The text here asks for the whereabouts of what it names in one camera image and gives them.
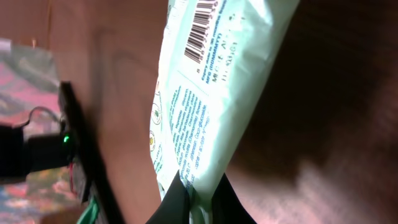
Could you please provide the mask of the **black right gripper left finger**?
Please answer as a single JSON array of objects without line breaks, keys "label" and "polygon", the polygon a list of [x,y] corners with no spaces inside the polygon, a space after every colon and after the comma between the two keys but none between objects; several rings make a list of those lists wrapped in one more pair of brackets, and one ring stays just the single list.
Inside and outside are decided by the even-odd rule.
[{"label": "black right gripper left finger", "polygon": [[180,180],[179,171],[177,171],[163,201],[146,224],[189,223],[190,197],[185,186]]}]

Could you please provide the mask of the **mint green wipes pack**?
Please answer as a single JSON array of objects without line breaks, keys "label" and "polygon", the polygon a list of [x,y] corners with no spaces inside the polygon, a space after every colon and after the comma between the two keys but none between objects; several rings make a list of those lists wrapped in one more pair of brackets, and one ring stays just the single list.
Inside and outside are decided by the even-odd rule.
[{"label": "mint green wipes pack", "polygon": [[211,200],[267,83],[298,0],[169,2],[149,149],[161,200],[176,172],[190,223]]}]

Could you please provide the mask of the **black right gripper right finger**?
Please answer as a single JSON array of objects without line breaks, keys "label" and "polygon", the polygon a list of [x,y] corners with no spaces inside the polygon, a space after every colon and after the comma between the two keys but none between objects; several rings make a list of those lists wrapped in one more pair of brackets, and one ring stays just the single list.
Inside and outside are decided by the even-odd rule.
[{"label": "black right gripper right finger", "polygon": [[256,224],[223,174],[212,201],[213,224]]}]

